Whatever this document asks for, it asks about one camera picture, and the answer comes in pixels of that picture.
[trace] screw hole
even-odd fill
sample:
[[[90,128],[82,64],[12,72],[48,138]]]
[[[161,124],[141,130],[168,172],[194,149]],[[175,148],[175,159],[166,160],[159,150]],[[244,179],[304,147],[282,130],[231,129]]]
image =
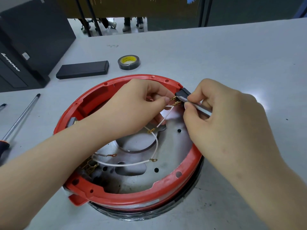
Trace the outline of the screw hole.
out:
[[[182,175],[182,173],[181,173],[180,171],[177,171],[177,172],[176,172],[176,177],[177,177],[177,178],[180,178],[181,175]]]
[[[75,180],[72,181],[73,185],[78,185],[78,183],[79,183],[79,179],[75,179]]]

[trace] white table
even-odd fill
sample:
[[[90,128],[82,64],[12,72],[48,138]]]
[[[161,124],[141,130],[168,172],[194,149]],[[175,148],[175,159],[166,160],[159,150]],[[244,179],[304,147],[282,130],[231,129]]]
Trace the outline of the white table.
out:
[[[9,130],[37,93],[42,94],[23,126],[15,132],[8,160],[51,136],[67,107],[101,82],[147,73],[174,79],[193,91],[201,79],[209,77],[255,95],[266,109],[282,157],[306,182],[306,24],[307,19],[294,19],[77,39],[50,74],[46,88],[0,93],[1,103],[8,104],[0,112],[0,135]],[[127,54],[138,55],[141,66],[133,71],[120,70],[117,59]],[[102,60],[110,63],[107,75],[55,78],[63,64]],[[206,162],[189,197],[157,218],[131,223],[114,220],[89,205],[73,206],[60,190],[33,219],[29,229],[267,228]]]

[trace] red ring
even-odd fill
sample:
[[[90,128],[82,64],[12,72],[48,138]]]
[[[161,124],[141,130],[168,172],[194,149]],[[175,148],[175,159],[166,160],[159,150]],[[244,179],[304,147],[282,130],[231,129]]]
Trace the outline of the red ring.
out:
[[[181,84],[174,80],[149,74],[129,75],[103,82],[86,91],[71,104],[62,115],[53,133],[56,134],[65,129],[72,117],[81,120],[88,116],[97,106],[109,100],[121,86],[133,78],[158,81],[173,93],[183,88]],[[149,206],[156,206],[157,204],[163,203],[173,196],[174,193],[178,192],[194,172],[200,159],[201,154],[196,146],[193,145],[183,162],[171,174],[155,182],[150,189],[137,193],[106,193],[103,187],[85,180],[76,172],[68,178],[65,186],[75,194],[70,196],[70,200],[75,205],[82,205],[87,201],[93,201],[114,209],[135,209],[136,205],[144,205],[144,208],[148,208]],[[176,177],[176,172],[178,171],[182,173],[179,178]]]

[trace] tape roll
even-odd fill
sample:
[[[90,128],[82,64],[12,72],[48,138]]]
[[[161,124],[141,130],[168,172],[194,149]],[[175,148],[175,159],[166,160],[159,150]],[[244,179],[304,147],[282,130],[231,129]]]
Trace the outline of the tape roll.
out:
[[[118,59],[120,69],[132,70],[140,66],[140,58],[136,55],[126,55]]]

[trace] silver pen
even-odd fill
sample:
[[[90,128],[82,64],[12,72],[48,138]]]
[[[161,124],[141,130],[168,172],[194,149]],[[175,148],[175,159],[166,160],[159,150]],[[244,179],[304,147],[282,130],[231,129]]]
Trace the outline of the silver pen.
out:
[[[199,110],[201,112],[201,114],[207,116],[207,117],[210,117],[211,114],[212,114],[212,111],[209,110],[208,108],[204,107],[203,105],[200,105],[200,104],[197,104],[197,103],[193,103],[193,102],[190,102],[189,100],[187,100],[186,98],[184,97],[181,97],[181,96],[178,96],[177,97],[180,101],[182,102],[189,102],[191,104],[194,105],[194,107]]]

